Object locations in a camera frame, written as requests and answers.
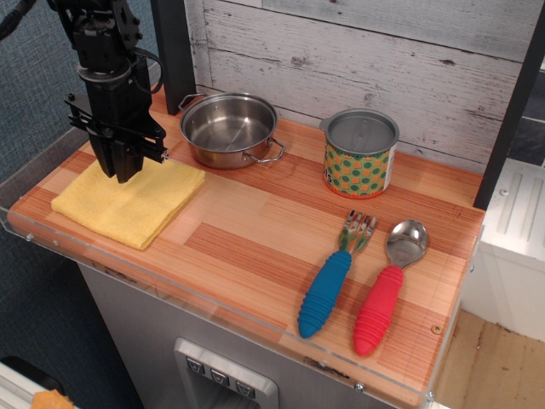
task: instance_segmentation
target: control panel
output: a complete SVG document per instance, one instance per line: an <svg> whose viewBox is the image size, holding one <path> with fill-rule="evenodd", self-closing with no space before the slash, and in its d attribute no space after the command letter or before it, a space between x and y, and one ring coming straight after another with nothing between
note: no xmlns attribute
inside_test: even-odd
<svg viewBox="0 0 545 409"><path fill-rule="evenodd" d="M175 358L192 409L279 409L276 383L257 372L184 338Z"/></svg>

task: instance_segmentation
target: red spoon handle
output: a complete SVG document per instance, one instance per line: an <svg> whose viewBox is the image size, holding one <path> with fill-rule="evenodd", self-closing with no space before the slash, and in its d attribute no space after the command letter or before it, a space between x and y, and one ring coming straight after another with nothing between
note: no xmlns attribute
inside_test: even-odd
<svg viewBox="0 0 545 409"><path fill-rule="evenodd" d="M359 355L370 354L381 343L390 326L401 285L403 270L400 267L392 265L379 274L356 319L353 339Z"/></svg>

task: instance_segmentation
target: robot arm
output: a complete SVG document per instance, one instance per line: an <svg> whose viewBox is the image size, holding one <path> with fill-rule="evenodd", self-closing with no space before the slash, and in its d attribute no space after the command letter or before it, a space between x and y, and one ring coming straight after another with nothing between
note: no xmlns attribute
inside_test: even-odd
<svg viewBox="0 0 545 409"><path fill-rule="evenodd" d="M152 92L142 38L126 0L48 0L77 51L77 73L87 95L69 94L73 126L89 134L102 170L124 183L142 169L144 157L168 158L166 136L150 116Z"/></svg>

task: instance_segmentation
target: black pole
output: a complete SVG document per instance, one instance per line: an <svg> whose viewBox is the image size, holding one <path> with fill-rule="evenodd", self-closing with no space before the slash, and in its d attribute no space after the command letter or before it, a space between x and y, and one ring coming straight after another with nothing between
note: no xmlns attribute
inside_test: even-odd
<svg viewBox="0 0 545 409"><path fill-rule="evenodd" d="M186 7L183 0L152 0L152 13L159 59L164 69L167 112L176 115L184 96L195 94Z"/></svg>
<svg viewBox="0 0 545 409"><path fill-rule="evenodd" d="M536 82L539 68L545 57L545 4L542 6L542 12L537 19L536 30L530 41L530 46L526 52L525 60L520 69L519 79L514 86L513 95L509 102L508 109L505 112L502 127L498 132L496 143L492 149L492 154L486 165L485 174L480 184L477 197L473 203L474 207L486 210L491 201L492 194L496 188L497 180L502 173L505 159L508 156L509 148L519 127L520 119L526 107L526 102L530 97L534 83Z"/></svg>

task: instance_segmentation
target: button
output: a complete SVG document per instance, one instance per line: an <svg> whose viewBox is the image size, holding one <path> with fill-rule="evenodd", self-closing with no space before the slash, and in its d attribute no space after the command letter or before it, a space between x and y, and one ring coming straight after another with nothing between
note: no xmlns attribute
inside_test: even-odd
<svg viewBox="0 0 545 409"><path fill-rule="evenodd" d="M210 375L215 382L218 382L221 386L229 386L229 377L216 369L210 369Z"/></svg>
<svg viewBox="0 0 545 409"><path fill-rule="evenodd" d="M186 357L187 360L187 366L189 369L191 369L193 372L200 373L201 375L204 374L204 366L197 360L192 360L188 356Z"/></svg>
<svg viewBox="0 0 545 409"><path fill-rule="evenodd" d="M248 385L244 385L243 383L240 383L237 381L237 391L242 395L246 396L247 398L254 399L255 398L255 391L253 388L251 388Z"/></svg>

